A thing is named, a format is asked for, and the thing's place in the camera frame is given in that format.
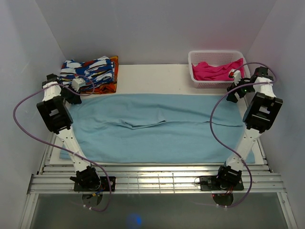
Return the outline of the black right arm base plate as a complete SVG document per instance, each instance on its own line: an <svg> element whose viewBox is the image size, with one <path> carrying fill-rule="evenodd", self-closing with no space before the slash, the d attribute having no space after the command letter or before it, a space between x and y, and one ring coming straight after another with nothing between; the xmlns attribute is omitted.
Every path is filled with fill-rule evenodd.
<svg viewBox="0 0 305 229"><path fill-rule="evenodd" d="M238 181L236 184L226 181L222 178L215 176L200 176L199 184L201 191L242 191L244 185L242 181Z"/></svg>

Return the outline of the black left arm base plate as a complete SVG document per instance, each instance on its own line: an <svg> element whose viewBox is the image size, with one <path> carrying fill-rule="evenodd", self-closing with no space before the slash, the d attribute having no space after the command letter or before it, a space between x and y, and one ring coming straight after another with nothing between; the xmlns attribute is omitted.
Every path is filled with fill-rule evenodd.
<svg viewBox="0 0 305 229"><path fill-rule="evenodd" d="M111 192L114 192L115 186L116 186L116 177L109 176L109 181L110 181L111 186L109 186L107 177L102 176L99 178L99 181L97 182L97 184L94 185L93 187L89 187L88 185L81 186L79 183L74 182L73 191L76 191L76 192L103 192L103 191L109 192L109 190L111 190Z"/></svg>

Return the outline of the light blue trousers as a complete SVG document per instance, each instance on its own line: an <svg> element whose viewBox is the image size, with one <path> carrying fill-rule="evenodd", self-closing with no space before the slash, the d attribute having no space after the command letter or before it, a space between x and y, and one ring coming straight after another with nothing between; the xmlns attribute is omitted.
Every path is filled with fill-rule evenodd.
<svg viewBox="0 0 305 229"><path fill-rule="evenodd" d="M244 132L215 95L117 94L69 108L85 156L102 163L222 163Z"/></svg>

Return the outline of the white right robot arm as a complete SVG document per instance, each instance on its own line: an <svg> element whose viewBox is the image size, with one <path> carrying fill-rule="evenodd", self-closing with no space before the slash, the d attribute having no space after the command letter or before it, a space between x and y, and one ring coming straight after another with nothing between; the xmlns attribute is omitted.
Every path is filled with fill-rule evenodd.
<svg viewBox="0 0 305 229"><path fill-rule="evenodd" d="M257 139L272 127L283 105L283 100L273 92L275 77L269 75L270 71L270 68L263 65L256 68L250 78L243 78L240 70L231 70L229 73L233 83L227 88L227 101L237 103L247 93L254 93L254 96L243 116L245 128L237 148L219 168L215 177L216 186L222 190L233 190L242 184L245 160Z"/></svg>

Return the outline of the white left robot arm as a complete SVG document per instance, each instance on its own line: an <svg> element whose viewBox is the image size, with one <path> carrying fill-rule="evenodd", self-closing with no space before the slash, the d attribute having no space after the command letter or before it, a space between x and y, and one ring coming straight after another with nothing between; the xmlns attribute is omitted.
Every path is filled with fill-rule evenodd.
<svg viewBox="0 0 305 229"><path fill-rule="evenodd" d="M47 129L61 140L65 149L71 151L70 159L76 175L70 179L85 190L96 191L101 187L101 179L91 162L85 160L72 128L72 117L65 105L66 102L81 104L80 88L86 85L86 81L77 77L67 87L59 84L58 76L47 75L47 80L42 83L45 91L43 100L37 103L38 111Z"/></svg>

